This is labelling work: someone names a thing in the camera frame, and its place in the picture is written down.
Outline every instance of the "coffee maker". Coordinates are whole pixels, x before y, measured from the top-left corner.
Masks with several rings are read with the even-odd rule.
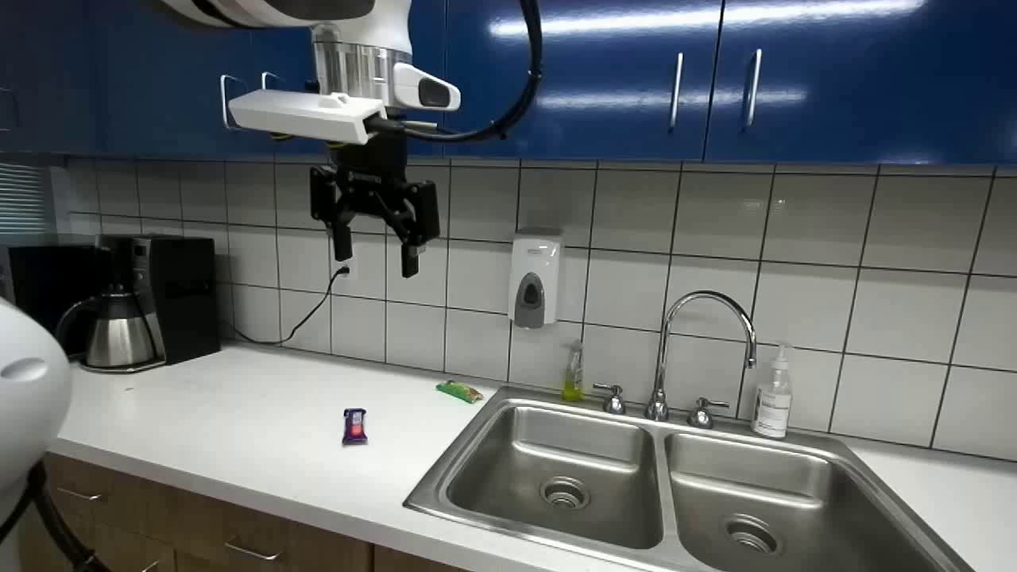
[[[219,350],[210,238],[105,234],[108,285],[70,306],[56,341],[86,331],[75,356],[96,371],[144,371]]]

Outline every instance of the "faucet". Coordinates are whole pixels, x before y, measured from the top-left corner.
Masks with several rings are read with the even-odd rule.
[[[660,338],[658,338],[658,369],[654,369],[654,396],[648,400],[646,407],[646,416],[648,419],[666,419],[666,396],[663,396],[663,359],[666,359],[666,338],[669,338],[669,320],[676,318],[676,311],[685,306],[685,303],[697,303],[697,299],[712,299],[712,303],[721,303],[723,309],[733,311],[733,318],[741,320],[742,327],[742,369],[755,365],[755,327],[749,320],[749,314],[723,292],[714,292],[714,289],[693,289],[680,299],[669,303],[666,314],[660,318]]]

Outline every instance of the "sink basin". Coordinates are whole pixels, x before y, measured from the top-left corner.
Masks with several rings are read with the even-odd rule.
[[[818,447],[672,433],[666,467],[680,540],[714,569],[938,569],[888,499]]]
[[[968,572],[835,439],[770,443],[509,392],[405,504],[631,569]]]
[[[509,407],[451,471],[449,503],[618,547],[660,544],[654,443],[639,425]]]

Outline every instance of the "power cord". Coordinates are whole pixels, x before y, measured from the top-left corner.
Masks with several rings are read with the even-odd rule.
[[[329,274],[329,279],[328,279],[323,294],[319,299],[319,306],[314,306],[304,318],[297,318],[283,341],[257,341],[257,338],[240,334],[239,327],[233,327],[233,334],[240,338],[244,344],[255,344],[255,345],[285,345],[285,344],[322,311],[322,306],[328,303],[329,289],[337,285],[337,279],[340,279],[342,274],[349,274],[349,266],[337,266],[337,271]]]

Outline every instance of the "sink drain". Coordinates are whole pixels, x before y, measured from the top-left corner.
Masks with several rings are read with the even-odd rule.
[[[590,503],[590,495],[580,481],[555,477],[542,482],[542,503],[558,513],[578,513]]]
[[[783,547],[763,519],[732,514],[723,526],[728,537],[742,549],[775,554]]]

